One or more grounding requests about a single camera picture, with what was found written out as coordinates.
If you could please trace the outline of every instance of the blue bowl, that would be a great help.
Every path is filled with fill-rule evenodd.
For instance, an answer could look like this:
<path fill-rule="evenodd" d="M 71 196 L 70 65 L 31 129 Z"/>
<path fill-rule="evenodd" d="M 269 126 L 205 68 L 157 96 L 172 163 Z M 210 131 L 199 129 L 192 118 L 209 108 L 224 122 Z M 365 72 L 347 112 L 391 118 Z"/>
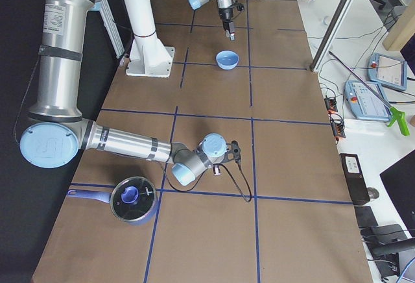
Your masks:
<path fill-rule="evenodd" d="M 216 55 L 216 62 L 223 70 L 230 70 L 238 64 L 239 56 L 233 51 L 221 51 Z"/>

